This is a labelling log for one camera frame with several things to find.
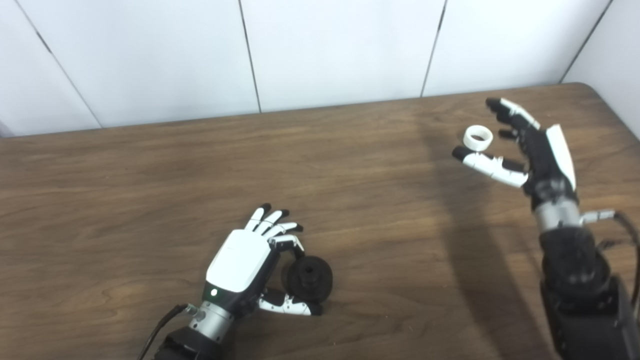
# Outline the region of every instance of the wood grain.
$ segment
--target wood grain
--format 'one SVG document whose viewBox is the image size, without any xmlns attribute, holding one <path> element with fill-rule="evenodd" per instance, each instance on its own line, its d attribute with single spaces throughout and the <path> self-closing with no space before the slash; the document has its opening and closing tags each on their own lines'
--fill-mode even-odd
<svg viewBox="0 0 640 360">
<path fill-rule="evenodd" d="M 528 200 L 450 155 L 498 130 L 489 95 L 563 125 L 582 209 L 640 222 L 640 145 L 580 84 L 2 139 L 0 359 L 133 359 L 263 202 L 334 291 L 324 316 L 238 323 L 229 359 L 556 359 Z M 630 279 L 631 249 L 607 254 Z"/>
</svg>

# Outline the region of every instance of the white plastic ring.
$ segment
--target white plastic ring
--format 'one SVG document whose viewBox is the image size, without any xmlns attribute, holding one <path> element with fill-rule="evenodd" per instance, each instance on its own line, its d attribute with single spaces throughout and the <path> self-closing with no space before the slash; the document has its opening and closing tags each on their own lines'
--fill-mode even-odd
<svg viewBox="0 0 640 360">
<path fill-rule="evenodd" d="M 471 125 L 465 131 L 462 142 L 473 151 L 484 151 L 493 140 L 493 133 L 482 125 Z"/>
</svg>

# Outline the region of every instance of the black fingertip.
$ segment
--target black fingertip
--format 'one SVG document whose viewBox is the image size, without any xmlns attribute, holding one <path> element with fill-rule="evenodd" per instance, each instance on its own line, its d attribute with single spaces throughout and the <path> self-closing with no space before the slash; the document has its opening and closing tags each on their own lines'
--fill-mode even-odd
<svg viewBox="0 0 640 360">
<path fill-rule="evenodd" d="M 502 107 L 499 97 L 487 97 L 484 103 L 494 112 Z"/>
<path fill-rule="evenodd" d="M 464 159 L 469 155 L 469 154 L 473 154 L 475 151 L 468 149 L 464 146 L 456 146 L 455 149 L 453 149 L 453 151 L 451 152 L 451 155 L 453 155 L 454 158 L 460 160 L 460 161 L 464 161 Z"/>
<path fill-rule="evenodd" d="M 316 304 L 315 302 L 307 302 L 307 306 L 309 307 L 309 311 L 313 316 L 322 315 L 322 305 Z"/>
</svg>

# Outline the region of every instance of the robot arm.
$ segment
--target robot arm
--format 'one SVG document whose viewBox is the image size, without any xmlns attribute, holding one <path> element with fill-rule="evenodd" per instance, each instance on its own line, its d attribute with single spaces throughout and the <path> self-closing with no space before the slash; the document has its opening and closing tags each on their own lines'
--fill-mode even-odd
<svg viewBox="0 0 640 360">
<path fill-rule="evenodd" d="M 637 289 L 629 301 L 622 281 L 611 274 L 584 227 L 617 213 L 580 214 L 573 161 L 560 125 L 542 129 L 522 107 L 506 99 L 487 99 L 486 104 L 499 122 L 511 126 L 500 130 L 500 137 L 518 144 L 529 160 L 528 170 L 464 147 L 455 148 L 452 155 L 493 179 L 522 187 L 531 198 L 544 253 L 541 294 L 557 352 L 565 360 L 640 359 L 632 309 Z"/>
</svg>

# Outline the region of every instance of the back of robotic hand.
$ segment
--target back of robotic hand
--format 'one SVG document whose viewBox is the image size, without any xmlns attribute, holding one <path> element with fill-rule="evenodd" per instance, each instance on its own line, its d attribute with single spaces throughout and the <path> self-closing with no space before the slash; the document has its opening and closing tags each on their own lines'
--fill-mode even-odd
<svg viewBox="0 0 640 360">
<path fill-rule="evenodd" d="M 499 122 L 511 127 L 499 135 L 516 142 L 529 160 L 528 167 L 465 147 L 455 148 L 452 155 L 494 180 L 522 188 L 531 198 L 544 253 L 541 294 L 556 351 L 565 360 L 640 359 L 639 271 L 629 300 L 622 281 L 611 274 L 600 247 L 584 227 L 613 218 L 640 249 L 633 225 L 613 210 L 580 214 L 573 161 L 560 125 L 542 129 L 522 107 L 506 99 L 489 98 L 486 104 Z"/>
<path fill-rule="evenodd" d="M 160 320 L 143 347 L 142 360 L 158 331 L 175 315 L 185 312 L 193 317 L 188 326 L 167 335 L 155 360 L 219 360 L 222 341 L 233 322 L 256 309 L 292 315 L 321 315 L 320 302 L 332 289 L 333 275 L 320 258 L 305 256 L 297 236 L 302 231 L 294 222 L 278 223 L 288 210 L 259 207 L 244 229 L 233 230 L 209 265 L 202 293 L 202 305 L 178 305 Z M 287 274 L 290 292 L 267 288 L 280 254 L 291 251 L 296 258 Z"/>
</svg>

